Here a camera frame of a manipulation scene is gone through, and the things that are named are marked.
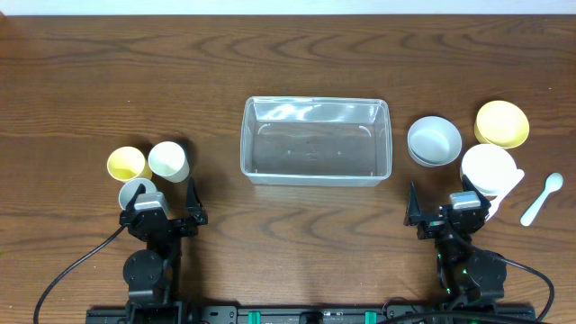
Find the white wall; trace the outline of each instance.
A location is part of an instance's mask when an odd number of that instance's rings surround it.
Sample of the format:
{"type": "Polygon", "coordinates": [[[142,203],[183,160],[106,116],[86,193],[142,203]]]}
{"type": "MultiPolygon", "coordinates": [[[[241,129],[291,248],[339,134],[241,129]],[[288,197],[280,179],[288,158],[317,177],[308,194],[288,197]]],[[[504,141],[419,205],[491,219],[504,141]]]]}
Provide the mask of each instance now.
{"type": "Polygon", "coordinates": [[[576,14],[576,0],[0,0],[28,14],[576,14]]]}

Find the black wire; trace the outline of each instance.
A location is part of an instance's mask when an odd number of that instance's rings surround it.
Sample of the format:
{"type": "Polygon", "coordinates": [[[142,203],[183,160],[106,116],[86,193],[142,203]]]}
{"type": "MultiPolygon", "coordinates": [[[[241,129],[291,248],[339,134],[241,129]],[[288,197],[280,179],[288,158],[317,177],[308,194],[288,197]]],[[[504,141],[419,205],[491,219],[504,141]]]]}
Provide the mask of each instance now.
{"type": "Polygon", "coordinates": [[[505,324],[542,324],[542,322],[532,319],[519,319],[510,316],[502,316],[490,313],[472,312],[472,311],[429,311],[421,312],[418,314],[408,314],[399,317],[383,320],[376,324],[392,324],[403,323],[405,320],[421,320],[432,318],[447,318],[447,319],[461,319],[461,320],[487,320],[489,322],[505,323],[505,324]]]}
{"type": "Polygon", "coordinates": [[[489,256],[493,257],[496,260],[499,260],[500,262],[503,262],[503,263],[511,265],[511,266],[515,266],[518,269],[522,269],[524,271],[527,271],[530,274],[536,275],[536,276],[540,277],[542,280],[544,280],[544,282],[546,284],[548,284],[548,289],[550,290],[550,293],[548,294],[548,301],[546,302],[544,309],[542,310],[540,315],[538,315],[536,320],[541,321],[544,319],[544,317],[546,316],[546,314],[548,313],[548,311],[552,307],[552,303],[554,302],[554,284],[552,283],[552,281],[550,279],[548,279],[547,276],[545,276],[544,274],[540,273],[539,271],[536,271],[535,269],[533,269],[527,265],[522,265],[518,262],[506,259],[504,256],[499,256],[494,252],[486,251],[486,250],[483,250],[479,247],[475,247],[474,245],[466,242],[463,238],[460,237],[460,235],[458,235],[458,233],[456,233],[456,231],[452,228],[450,221],[447,221],[446,225],[448,226],[450,231],[452,231],[453,237],[458,241],[458,243],[462,244],[463,246],[470,248],[474,251],[480,252],[480,253],[488,254],[489,256]]]}
{"type": "Polygon", "coordinates": [[[114,234],[112,234],[106,241],[104,241],[101,245],[97,246],[95,249],[93,249],[91,252],[89,252],[88,254],[86,254],[85,256],[80,257],[75,263],[73,263],[71,266],[69,266],[68,268],[66,268],[66,270],[64,270],[58,277],[56,277],[56,279],[54,279],[54,281],[48,286],[48,288],[46,288],[46,290],[44,291],[44,293],[42,294],[42,296],[40,297],[40,299],[38,300],[38,303],[36,304],[36,309],[34,310],[34,324],[38,324],[38,317],[40,316],[40,308],[42,307],[42,304],[44,303],[44,300],[46,299],[46,297],[48,296],[48,294],[50,293],[50,291],[52,290],[52,288],[54,288],[54,286],[60,281],[62,280],[62,278],[64,278],[65,275],[67,275],[70,271],[72,271],[75,267],[79,266],[81,263],[83,263],[84,261],[86,261],[89,257],[93,256],[94,254],[96,254],[96,252],[100,251],[101,249],[103,249],[105,246],[108,245],[108,243],[112,242],[114,239],[116,239],[116,237],[118,236],[118,234],[122,233],[122,231],[124,230],[125,226],[120,226],[120,228],[118,230],[116,230],[114,232],[114,234]]]}

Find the white bowl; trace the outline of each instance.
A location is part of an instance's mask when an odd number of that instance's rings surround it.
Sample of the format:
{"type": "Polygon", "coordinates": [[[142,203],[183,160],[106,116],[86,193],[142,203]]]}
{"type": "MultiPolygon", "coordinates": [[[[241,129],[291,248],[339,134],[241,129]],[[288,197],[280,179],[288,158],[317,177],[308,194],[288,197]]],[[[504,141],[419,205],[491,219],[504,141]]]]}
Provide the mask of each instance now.
{"type": "Polygon", "coordinates": [[[410,156],[424,167],[439,167],[454,161],[462,150],[462,137],[458,129],[444,118],[420,118],[408,131],[410,156]]]}
{"type": "Polygon", "coordinates": [[[467,175],[482,194],[498,195],[508,187],[516,170],[514,158],[504,148],[479,144],[464,154],[460,176],[467,175]]]}

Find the yellow bowl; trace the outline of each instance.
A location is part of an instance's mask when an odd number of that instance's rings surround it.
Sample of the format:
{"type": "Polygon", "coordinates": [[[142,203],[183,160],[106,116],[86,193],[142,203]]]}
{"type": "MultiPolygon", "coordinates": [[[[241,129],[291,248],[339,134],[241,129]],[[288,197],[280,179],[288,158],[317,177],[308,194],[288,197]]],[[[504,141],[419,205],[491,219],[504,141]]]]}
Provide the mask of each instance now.
{"type": "Polygon", "coordinates": [[[486,103],[476,116],[474,134],[481,143],[490,143],[512,149],[524,143],[530,132],[528,118],[513,103],[493,101],[486,103]]]}

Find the green connector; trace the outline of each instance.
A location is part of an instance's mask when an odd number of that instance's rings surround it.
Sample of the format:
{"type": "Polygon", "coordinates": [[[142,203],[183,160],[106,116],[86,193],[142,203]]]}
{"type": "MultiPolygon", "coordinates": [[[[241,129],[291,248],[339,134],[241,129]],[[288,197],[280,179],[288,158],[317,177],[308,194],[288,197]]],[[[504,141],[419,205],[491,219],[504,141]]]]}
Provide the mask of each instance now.
{"type": "Polygon", "coordinates": [[[364,324],[376,324],[378,322],[378,313],[375,311],[367,311],[364,315],[364,324]]]}
{"type": "Polygon", "coordinates": [[[248,312],[248,324],[260,324],[260,312],[259,311],[249,311],[248,312]]]}

